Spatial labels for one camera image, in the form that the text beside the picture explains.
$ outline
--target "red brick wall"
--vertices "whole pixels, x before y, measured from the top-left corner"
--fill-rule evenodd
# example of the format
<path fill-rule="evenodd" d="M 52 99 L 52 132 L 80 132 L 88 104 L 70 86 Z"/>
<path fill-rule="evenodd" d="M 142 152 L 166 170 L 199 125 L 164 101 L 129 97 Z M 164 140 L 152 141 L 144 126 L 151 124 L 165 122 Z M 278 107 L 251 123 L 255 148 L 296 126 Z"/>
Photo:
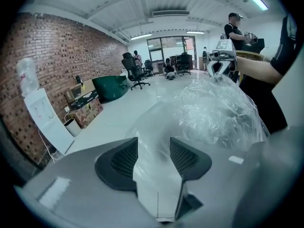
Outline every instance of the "red brick wall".
<path fill-rule="evenodd" d="M 63 92 L 82 80 L 121 73 L 127 47 L 94 28 L 53 15 L 19 14 L 0 55 L 0 114 L 13 139 L 35 163 L 45 166 L 48 157 L 38 129 L 21 96 L 17 62 L 32 57 L 40 87 L 60 119 L 67 106 Z"/>

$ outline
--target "person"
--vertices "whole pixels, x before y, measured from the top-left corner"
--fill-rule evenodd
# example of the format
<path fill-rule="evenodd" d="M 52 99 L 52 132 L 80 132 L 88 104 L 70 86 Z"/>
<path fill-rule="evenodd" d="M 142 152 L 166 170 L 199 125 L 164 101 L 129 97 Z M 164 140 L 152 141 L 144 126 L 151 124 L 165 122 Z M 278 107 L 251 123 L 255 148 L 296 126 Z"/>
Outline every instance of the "person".
<path fill-rule="evenodd" d="M 135 50 L 134 51 L 134 58 L 135 58 L 135 64 L 139 67 L 142 68 L 142 57 L 141 55 L 138 55 L 138 52 Z"/>
<path fill-rule="evenodd" d="M 203 67 L 204 67 L 204 71 L 207 70 L 207 65 L 210 61 L 210 54 L 207 51 L 207 47 L 204 47 L 203 53 L 202 53 L 202 57 L 203 57 Z"/>
<path fill-rule="evenodd" d="M 170 59 L 166 59 L 165 67 L 164 67 L 164 76 L 166 79 L 173 79 L 175 77 L 176 69 L 175 66 L 171 64 Z"/>
<path fill-rule="evenodd" d="M 289 14 L 283 19 L 280 44 L 270 62 L 237 57 L 237 70 L 245 75 L 240 88 L 257 105 L 270 133 L 287 127 L 284 114 L 271 91 L 295 60 L 301 47 L 299 41 L 296 23 Z"/>
<path fill-rule="evenodd" d="M 224 30 L 227 39 L 231 39 L 236 50 L 242 50 L 246 36 L 238 29 L 241 22 L 241 16 L 237 13 L 230 13 L 228 16 L 229 23 L 225 25 Z"/>

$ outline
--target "mesh chair back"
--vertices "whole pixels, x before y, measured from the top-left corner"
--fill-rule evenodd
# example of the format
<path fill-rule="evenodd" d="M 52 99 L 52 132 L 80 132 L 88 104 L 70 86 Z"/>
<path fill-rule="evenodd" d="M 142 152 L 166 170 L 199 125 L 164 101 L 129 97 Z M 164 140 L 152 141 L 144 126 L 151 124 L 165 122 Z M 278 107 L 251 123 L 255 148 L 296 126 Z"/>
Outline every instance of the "mesh chair back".
<path fill-rule="evenodd" d="M 153 70 L 152 62 L 150 60 L 146 60 L 144 63 L 147 70 Z"/>
<path fill-rule="evenodd" d="M 189 57 L 188 57 L 188 54 L 181 54 L 181 56 L 180 56 L 180 64 L 181 65 L 187 65 L 187 64 L 189 64 L 190 62 L 189 62 Z"/>
<path fill-rule="evenodd" d="M 136 64 L 135 64 L 135 59 L 132 56 L 131 57 L 126 57 L 125 59 L 123 59 L 122 64 L 125 67 L 125 69 L 127 69 L 128 78 L 131 81 L 135 81 L 139 78 L 141 73 L 138 69 L 138 66 L 136 66 Z"/>

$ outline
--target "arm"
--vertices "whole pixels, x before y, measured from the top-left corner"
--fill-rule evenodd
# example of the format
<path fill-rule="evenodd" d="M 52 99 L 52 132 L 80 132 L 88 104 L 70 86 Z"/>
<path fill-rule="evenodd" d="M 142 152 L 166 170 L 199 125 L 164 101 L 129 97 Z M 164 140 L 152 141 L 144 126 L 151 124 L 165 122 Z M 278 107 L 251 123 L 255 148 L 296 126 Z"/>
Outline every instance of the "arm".
<path fill-rule="evenodd" d="M 257 80 L 276 85 L 282 75 L 270 63 L 237 57 L 237 70 Z"/>
<path fill-rule="evenodd" d="M 235 34 L 234 32 L 230 32 L 229 33 L 229 37 L 234 39 L 234 40 L 245 40 L 245 36 L 241 36 L 241 35 L 238 35 L 238 34 Z"/>
<path fill-rule="evenodd" d="M 233 32 L 232 25 L 230 25 L 230 24 L 225 25 L 224 31 L 225 31 L 226 35 L 229 35 L 229 38 L 231 38 L 231 39 L 234 39 L 234 40 L 244 40 L 245 39 L 245 36 L 235 34 Z"/>

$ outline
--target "office chair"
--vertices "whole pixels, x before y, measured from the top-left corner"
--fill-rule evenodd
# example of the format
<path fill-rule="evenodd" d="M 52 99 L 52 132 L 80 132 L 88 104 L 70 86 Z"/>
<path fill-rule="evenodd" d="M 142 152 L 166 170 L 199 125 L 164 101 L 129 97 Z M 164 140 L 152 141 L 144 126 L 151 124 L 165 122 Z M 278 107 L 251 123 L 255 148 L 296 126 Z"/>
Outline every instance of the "office chair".
<path fill-rule="evenodd" d="M 142 75 L 139 71 L 138 66 L 135 64 L 135 58 L 131 55 L 131 53 L 126 52 L 123 54 L 122 64 L 128 71 L 128 79 L 134 81 L 131 90 L 136 86 L 140 86 L 141 89 L 142 85 L 150 85 L 149 83 L 140 82 L 142 80 Z"/>
<path fill-rule="evenodd" d="M 146 67 L 146 72 L 148 73 L 147 77 L 155 76 L 153 73 L 153 67 L 152 67 L 152 62 L 150 60 L 146 60 L 144 63 Z"/>
<path fill-rule="evenodd" d="M 191 72 L 189 70 L 189 67 L 190 67 L 190 62 L 189 62 L 189 57 L 188 57 L 188 54 L 186 52 L 183 52 L 180 56 L 180 67 L 181 67 L 181 70 L 184 69 L 183 71 L 183 75 L 185 74 L 185 71 L 187 70 L 188 74 L 191 75 Z"/>

